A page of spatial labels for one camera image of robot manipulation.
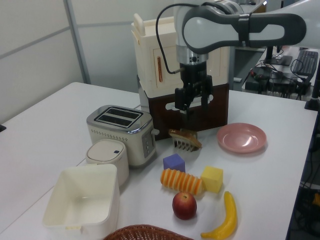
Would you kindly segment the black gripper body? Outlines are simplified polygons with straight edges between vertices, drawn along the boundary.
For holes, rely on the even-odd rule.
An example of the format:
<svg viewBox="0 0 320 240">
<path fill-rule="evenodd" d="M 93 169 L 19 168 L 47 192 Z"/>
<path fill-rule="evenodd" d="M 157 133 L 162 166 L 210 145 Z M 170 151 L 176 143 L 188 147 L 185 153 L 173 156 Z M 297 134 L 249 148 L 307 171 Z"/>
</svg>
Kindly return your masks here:
<svg viewBox="0 0 320 240">
<path fill-rule="evenodd" d="M 180 64 L 180 78 L 183 87 L 180 90 L 184 98 L 204 97 L 212 94 L 212 76 L 207 74 L 207 63 Z"/>
</svg>

